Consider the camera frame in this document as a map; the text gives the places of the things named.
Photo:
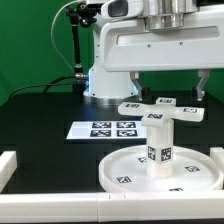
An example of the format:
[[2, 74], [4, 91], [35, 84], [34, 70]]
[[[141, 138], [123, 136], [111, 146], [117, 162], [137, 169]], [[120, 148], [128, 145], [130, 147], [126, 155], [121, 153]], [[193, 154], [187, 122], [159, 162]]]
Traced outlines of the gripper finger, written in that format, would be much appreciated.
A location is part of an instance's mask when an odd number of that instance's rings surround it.
[[133, 71], [130, 73], [130, 79], [138, 91], [138, 98], [140, 100], [146, 100], [149, 96], [150, 89], [140, 84], [140, 77], [141, 75], [139, 72]]
[[203, 88], [205, 87], [209, 77], [210, 77], [210, 70], [209, 69], [200, 69], [198, 71], [198, 77], [200, 81], [196, 87], [192, 89], [192, 98], [194, 101], [202, 101], [205, 95], [205, 91]]

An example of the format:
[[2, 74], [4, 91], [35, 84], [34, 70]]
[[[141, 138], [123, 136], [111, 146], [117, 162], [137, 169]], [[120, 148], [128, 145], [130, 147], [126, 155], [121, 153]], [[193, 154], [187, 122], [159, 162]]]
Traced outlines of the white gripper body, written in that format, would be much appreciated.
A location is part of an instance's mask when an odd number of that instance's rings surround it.
[[108, 71], [224, 68], [224, 9], [188, 14], [178, 29], [148, 31], [142, 19], [110, 22], [100, 53]]

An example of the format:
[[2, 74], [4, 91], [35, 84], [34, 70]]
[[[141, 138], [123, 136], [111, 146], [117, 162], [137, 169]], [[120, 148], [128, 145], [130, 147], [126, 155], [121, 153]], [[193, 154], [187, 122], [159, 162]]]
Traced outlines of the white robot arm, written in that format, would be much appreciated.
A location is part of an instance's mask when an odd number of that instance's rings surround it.
[[196, 70], [195, 98], [212, 69], [224, 68], [224, 3], [198, 0], [86, 0], [94, 16], [94, 64], [85, 96], [115, 104], [144, 97], [144, 71]]

